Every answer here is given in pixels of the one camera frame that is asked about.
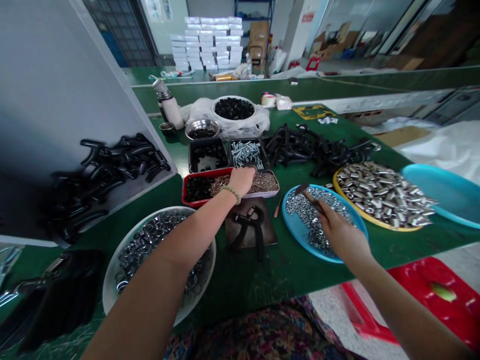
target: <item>beaded bracelet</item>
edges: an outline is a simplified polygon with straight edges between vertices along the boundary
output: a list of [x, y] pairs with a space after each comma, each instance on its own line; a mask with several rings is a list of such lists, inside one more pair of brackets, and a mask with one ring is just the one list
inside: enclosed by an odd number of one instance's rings
[[242, 201], [242, 197], [239, 195], [239, 193], [237, 191], [235, 191], [235, 189], [231, 186], [222, 186], [222, 188], [220, 189], [220, 191], [222, 191], [223, 189], [225, 190], [228, 190], [229, 192], [231, 192], [233, 195], [236, 196], [236, 205], [239, 205], [240, 204], [240, 201]]

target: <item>metal bowl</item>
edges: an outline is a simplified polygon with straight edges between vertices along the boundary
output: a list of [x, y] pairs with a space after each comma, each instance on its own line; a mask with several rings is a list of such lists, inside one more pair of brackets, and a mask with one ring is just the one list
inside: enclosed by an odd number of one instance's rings
[[190, 137], [189, 134], [193, 130], [198, 130], [198, 129], [213, 130], [215, 134], [210, 136], [211, 138], [213, 138], [219, 134], [220, 125], [215, 120], [209, 120], [209, 119], [200, 119], [200, 120], [192, 121], [185, 127], [186, 137], [189, 138], [190, 140], [195, 140], [193, 137]]

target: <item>blue tray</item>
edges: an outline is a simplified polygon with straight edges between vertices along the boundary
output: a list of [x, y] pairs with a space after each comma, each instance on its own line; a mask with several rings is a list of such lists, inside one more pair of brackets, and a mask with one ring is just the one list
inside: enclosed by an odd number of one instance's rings
[[426, 196], [439, 202], [432, 206], [438, 215], [480, 229], [480, 186], [453, 172], [430, 165], [408, 165], [401, 174]]
[[[338, 200], [346, 206], [348, 209], [348, 212], [351, 214], [351, 217], [353, 219], [353, 222], [355, 225], [360, 229], [366, 236], [366, 239], [368, 241], [369, 239], [369, 233], [367, 231], [367, 227], [365, 226], [364, 220], [362, 217], [359, 215], [359, 213], [353, 208], [352, 205], [350, 205], [343, 197], [338, 195], [336, 192], [323, 187], [323, 186], [318, 186], [318, 185], [313, 185], [310, 184], [311, 188], [318, 188], [322, 189], [325, 191], [328, 191], [329, 193], [335, 195]], [[298, 243], [303, 246], [308, 252], [311, 254], [315, 255], [316, 257], [326, 260], [331, 263], [336, 263], [336, 264], [343, 264], [344, 262], [340, 260], [338, 256], [331, 257], [330, 255], [326, 254], [324, 251], [321, 249], [318, 249], [316, 247], [310, 246], [308, 242], [308, 233], [309, 233], [309, 228], [305, 226], [305, 224], [302, 222], [300, 219], [300, 216], [297, 213], [294, 213], [293, 215], [290, 215], [287, 210], [286, 210], [286, 203], [287, 203], [287, 198], [289, 194], [292, 191], [295, 191], [295, 189], [298, 188], [298, 186], [295, 186], [291, 188], [283, 197], [283, 202], [281, 204], [281, 211], [283, 214], [283, 219], [285, 220], [286, 227], [290, 230], [291, 234], [295, 238], [295, 240], [298, 241]]]

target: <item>floor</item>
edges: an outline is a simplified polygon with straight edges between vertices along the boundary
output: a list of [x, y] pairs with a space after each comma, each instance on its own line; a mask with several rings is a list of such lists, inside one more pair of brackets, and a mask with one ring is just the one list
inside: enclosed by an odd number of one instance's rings
[[[480, 294], [480, 242], [435, 257]], [[362, 285], [357, 280], [353, 285], [376, 320], [386, 325]], [[347, 349], [370, 360], [408, 359], [399, 346], [376, 339], [364, 339], [357, 334], [347, 315], [347, 307], [352, 305], [340, 285], [313, 292], [310, 298], [321, 319], [331, 326]]]

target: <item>red tray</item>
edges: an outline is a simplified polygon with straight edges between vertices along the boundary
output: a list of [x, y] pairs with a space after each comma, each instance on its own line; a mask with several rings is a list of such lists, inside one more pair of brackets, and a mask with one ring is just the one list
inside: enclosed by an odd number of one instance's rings
[[183, 186], [181, 187], [181, 202], [184, 203], [185, 205], [198, 209], [202, 205], [206, 204], [210, 199], [205, 199], [205, 200], [198, 200], [198, 201], [192, 201], [192, 202], [186, 202], [185, 201], [185, 196], [187, 196], [187, 182], [191, 178], [218, 178], [224, 175], [230, 175], [232, 173], [233, 167], [225, 167], [217, 170], [209, 170], [209, 171], [203, 171], [203, 172], [195, 172], [191, 173], [183, 179]]

